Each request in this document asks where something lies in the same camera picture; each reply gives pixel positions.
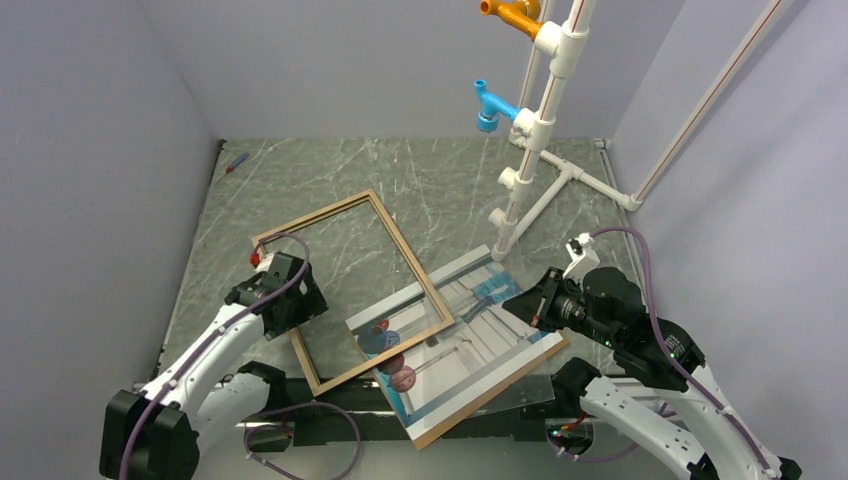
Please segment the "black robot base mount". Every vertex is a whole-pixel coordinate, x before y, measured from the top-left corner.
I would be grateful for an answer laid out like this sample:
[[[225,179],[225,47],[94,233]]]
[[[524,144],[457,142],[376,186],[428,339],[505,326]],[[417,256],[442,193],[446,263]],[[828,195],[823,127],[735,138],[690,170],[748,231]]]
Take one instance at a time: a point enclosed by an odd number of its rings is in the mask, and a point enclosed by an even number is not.
[[[511,350],[484,363],[464,348],[445,348],[424,356],[407,351],[379,365],[375,379],[409,438],[423,448],[468,418],[497,395],[544,363],[549,354],[534,347]],[[196,368],[163,401],[186,414],[201,442],[251,415],[281,412],[292,403],[282,371],[252,362],[221,388]]]

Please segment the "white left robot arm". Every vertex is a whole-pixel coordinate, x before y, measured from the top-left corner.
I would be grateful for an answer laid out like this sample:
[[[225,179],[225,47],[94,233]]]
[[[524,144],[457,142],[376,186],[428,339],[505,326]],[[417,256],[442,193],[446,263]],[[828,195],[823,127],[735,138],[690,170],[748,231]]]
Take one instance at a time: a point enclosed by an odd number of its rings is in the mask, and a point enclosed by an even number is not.
[[[202,456],[237,423],[279,417],[292,400],[283,370],[249,361],[224,377],[262,339],[273,340],[326,312],[311,263],[277,252],[234,286],[215,318],[167,369],[105,410],[99,472],[108,479],[190,479]]]

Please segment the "light wooden picture frame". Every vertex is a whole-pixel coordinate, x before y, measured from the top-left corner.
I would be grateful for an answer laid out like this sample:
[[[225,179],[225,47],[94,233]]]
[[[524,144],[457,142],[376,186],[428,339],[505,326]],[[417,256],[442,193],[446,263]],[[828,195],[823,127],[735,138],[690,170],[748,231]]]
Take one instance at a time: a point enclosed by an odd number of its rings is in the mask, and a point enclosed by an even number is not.
[[[433,280],[424,271],[377,193],[364,190],[253,237],[255,254],[264,259],[282,238],[302,239],[309,271],[327,311],[286,334],[311,393],[325,394],[455,325],[456,320]],[[401,294],[403,302],[421,302],[399,342],[367,356],[348,326],[363,313],[367,321],[390,312],[380,301]]]

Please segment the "clear acrylic sheet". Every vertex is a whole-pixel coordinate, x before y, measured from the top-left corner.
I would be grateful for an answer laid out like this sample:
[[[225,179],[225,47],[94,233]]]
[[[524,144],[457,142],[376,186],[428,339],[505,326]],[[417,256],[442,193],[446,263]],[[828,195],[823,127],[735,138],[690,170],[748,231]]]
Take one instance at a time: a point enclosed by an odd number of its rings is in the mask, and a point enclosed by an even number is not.
[[[504,309],[522,289],[486,246],[450,261],[430,279],[452,324],[373,371],[407,428],[434,425],[563,340]],[[365,358],[373,359],[440,320],[422,288],[409,285],[349,317],[346,325]]]

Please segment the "photo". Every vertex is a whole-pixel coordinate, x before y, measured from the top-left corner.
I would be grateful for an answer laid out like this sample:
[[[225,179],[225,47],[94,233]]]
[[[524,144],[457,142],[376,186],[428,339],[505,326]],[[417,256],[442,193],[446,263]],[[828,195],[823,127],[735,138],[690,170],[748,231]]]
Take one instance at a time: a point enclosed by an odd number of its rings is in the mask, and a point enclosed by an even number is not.
[[[487,363],[511,350],[539,347],[548,352],[548,360],[569,343],[565,335],[536,330],[502,309],[503,302],[519,294],[521,288],[511,273],[492,259],[485,245],[448,262],[430,278],[456,323],[407,351],[429,356],[445,348],[460,347],[468,350],[473,359]],[[552,399],[550,380],[534,377],[533,370],[490,401],[496,409]],[[490,402],[479,409],[488,411]]]

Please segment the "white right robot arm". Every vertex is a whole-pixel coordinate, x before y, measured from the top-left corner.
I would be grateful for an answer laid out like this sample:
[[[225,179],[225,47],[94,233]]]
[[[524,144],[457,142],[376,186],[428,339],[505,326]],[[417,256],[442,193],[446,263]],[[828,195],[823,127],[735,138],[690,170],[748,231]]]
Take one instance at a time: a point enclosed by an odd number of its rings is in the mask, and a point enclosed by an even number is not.
[[[738,419],[703,352],[679,325],[652,320],[642,292],[618,269],[596,268],[582,282],[551,268],[505,311],[531,327],[569,329],[613,352],[625,373],[666,403],[675,421],[633,400],[592,364],[573,358],[552,379],[557,411],[602,419],[680,479],[798,479],[800,465],[770,452]]]

